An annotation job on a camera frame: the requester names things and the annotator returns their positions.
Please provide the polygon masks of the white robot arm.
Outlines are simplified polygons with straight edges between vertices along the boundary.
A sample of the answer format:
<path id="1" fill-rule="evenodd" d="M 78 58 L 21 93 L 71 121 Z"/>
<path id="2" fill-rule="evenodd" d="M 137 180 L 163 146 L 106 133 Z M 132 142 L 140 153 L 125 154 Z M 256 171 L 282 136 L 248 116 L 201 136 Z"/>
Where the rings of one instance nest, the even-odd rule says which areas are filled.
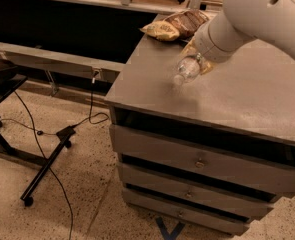
<path id="1" fill-rule="evenodd" d="M 295 61 L 295 0 L 223 0 L 221 11 L 195 32 L 182 59 L 206 68 L 228 61 L 254 40 Z"/>

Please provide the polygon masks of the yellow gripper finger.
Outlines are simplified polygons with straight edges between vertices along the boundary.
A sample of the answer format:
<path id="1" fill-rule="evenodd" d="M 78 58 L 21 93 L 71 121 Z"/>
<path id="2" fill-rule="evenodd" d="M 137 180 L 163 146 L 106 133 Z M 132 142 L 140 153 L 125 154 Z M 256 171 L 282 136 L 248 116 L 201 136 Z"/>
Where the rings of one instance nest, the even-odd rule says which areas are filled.
<path id="1" fill-rule="evenodd" d="M 189 56 L 197 54 L 198 50 L 195 46 L 195 38 L 192 38 L 181 51 L 182 56 Z"/>
<path id="2" fill-rule="evenodd" d="M 204 75 L 212 71 L 214 64 L 205 58 L 200 59 L 200 74 Z"/>

